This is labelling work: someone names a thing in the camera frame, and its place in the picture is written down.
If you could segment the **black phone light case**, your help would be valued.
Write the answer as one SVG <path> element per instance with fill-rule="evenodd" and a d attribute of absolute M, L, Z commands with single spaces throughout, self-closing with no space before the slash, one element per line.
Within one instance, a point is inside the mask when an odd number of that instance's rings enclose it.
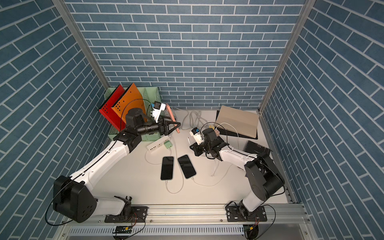
<path fill-rule="evenodd" d="M 182 172 L 186 179 L 194 177 L 197 172 L 188 155 L 184 155 L 178 158 L 178 163 L 182 169 Z"/>

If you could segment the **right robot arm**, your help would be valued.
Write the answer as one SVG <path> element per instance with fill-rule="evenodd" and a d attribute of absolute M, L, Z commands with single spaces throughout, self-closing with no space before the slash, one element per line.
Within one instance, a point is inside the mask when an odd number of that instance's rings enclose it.
<path fill-rule="evenodd" d="M 268 149 L 259 154 L 234 149 L 220 137 L 219 131 L 212 128 L 203 131 L 193 128 L 190 135 L 196 141 L 190 145 L 190 149 L 197 157 L 203 153 L 210 154 L 215 159 L 231 163 L 245 171 L 251 191 L 237 207 L 238 214 L 243 219 L 251 217 L 259 206 L 284 187 L 285 180 L 270 158 Z"/>

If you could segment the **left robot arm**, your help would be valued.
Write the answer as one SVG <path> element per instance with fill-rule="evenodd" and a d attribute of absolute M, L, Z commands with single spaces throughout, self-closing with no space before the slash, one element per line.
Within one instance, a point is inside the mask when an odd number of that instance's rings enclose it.
<path fill-rule="evenodd" d="M 114 196 L 102 199 L 91 191 L 118 161 L 137 147 L 143 135 L 160 133 L 167 136 L 180 125 L 167 104 L 154 103 L 150 117 L 140 108 L 130 109 L 126 114 L 126 127 L 105 150 L 70 176 L 60 176 L 55 180 L 49 208 L 77 223 L 92 216 L 111 217 L 113 223 L 134 220 L 131 198 Z"/>

